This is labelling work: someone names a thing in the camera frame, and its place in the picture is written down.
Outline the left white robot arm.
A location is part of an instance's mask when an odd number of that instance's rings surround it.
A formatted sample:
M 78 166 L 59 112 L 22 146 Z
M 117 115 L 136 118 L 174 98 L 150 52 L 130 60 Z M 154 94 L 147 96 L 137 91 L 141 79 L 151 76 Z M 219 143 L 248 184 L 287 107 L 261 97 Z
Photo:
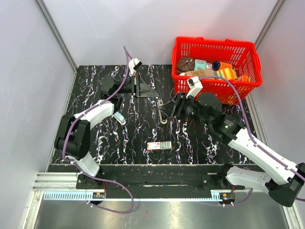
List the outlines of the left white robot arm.
M 122 98 L 117 94 L 133 94 L 135 97 L 158 97 L 158 93 L 147 85 L 139 73 L 125 75 L 118 81 L 103 77 L 100 84 L 101 98 L 92 107 L 75 115 L 62 116 L 56 134 L 54 148 L 62 153 L 63 160 L 74 162 L 87 176 L 87 184 L 96 189 L 102 186 L 100 166 L 94 161 L 89 149 L 91 130 L 107 117 L 114 117 L 120 124 L 126 123 L 119 113 Z

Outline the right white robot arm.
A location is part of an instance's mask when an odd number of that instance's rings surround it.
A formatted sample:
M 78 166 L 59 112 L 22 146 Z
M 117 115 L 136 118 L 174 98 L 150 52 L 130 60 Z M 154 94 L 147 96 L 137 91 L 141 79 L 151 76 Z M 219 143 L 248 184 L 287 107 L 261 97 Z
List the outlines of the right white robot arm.
M 255 162 L 262 172 L 230 164 L 212 176 L 212 187 L 249 187 L 267 193 L 278 204 L 291 207 L 305 184 L 305 165 L 290 162 L 259 141 L 236 118 L 222 111 L 221 102 L 212 93 L 191 96 L 178 93 L 159 107 L 162 118 L 190 118 L 207 129 L 207 133 Z

